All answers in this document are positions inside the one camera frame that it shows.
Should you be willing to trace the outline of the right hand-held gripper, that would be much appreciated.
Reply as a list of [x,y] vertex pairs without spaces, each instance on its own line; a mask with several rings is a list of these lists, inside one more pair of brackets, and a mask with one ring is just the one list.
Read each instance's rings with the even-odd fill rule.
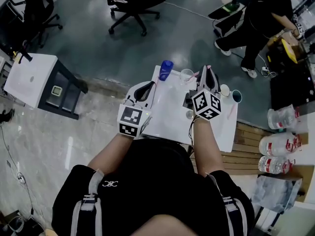
[[190,90],[184,99],[183,106],[194,110],[195,114],[207,121],[221,114],[221,100],[212,93],[220,93],[218,76],[204,65],[196,75],[196,90]]

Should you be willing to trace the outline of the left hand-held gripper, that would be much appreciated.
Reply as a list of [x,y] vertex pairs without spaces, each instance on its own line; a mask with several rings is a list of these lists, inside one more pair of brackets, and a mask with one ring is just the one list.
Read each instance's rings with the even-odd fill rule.
[[152,107],[156,87],[154,81],[147,81],[129,89],[119,106],[117,125],[120,134],[137,138],[149,125],[152,110],[147,107]]

